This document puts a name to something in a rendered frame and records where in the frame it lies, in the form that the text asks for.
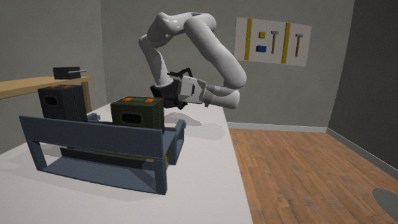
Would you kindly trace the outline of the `dark green case with handle slot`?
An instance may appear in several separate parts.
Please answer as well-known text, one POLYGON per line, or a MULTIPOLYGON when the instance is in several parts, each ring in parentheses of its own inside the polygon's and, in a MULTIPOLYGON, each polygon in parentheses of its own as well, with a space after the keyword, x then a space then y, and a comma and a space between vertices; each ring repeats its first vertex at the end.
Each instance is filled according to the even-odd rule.
POLYGON ((127 96, 110 105, 113 125, 152 128, 165 133, 164 98, 127 96))

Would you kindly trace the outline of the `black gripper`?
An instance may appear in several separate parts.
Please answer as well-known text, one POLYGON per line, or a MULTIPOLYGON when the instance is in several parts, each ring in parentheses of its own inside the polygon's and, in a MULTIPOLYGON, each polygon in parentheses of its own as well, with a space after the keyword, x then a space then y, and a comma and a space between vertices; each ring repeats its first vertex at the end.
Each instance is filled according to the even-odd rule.
POLYGON ((170 72, 167 73, 167 75, 176 76, 176 77, 179 76, 181 78, 181 82, 193 83, 195 86, 194 94, 192 94, 192 96, 179 94, 178 97, 173 98, 172 96, 163 95, 163 97, 166 100, 172 101, 179 110, 182 110, 187 105, 187 103, 202 104, 204 102, 204 95, 206 92, 207 82, 193 78, 190 68, 183 69, 178 73, 170 72), (186 72, 188 72, 189 77, 182 75, 186 72), (177 102, 178 100, 184 103, 182 105, 179 105, 179 103, 177 102))

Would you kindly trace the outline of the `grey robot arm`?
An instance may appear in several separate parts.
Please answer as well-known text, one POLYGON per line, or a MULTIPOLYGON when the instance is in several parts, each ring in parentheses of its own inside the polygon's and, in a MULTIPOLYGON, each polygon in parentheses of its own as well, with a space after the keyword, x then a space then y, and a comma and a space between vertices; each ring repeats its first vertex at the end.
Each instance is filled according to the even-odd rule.
POLYGON ((168 16, 161 12, 156 16, 147 36, 141 36, 138 41, 156 82, 155 88, 162 88, 173 82, 173 78, 169 79, 167 75, 163 56, 156 49, 166 45, 174 36, 186 33, 202 56, 211 62, 224 78, 224 88, 207 84, 205 107, 216 105, 228 109, 237 108, 240 98, 238 91, 246 83, 246 73, 236 58, 212 33, 216 26, 215 19, 208 13, 188 12, 168 16))

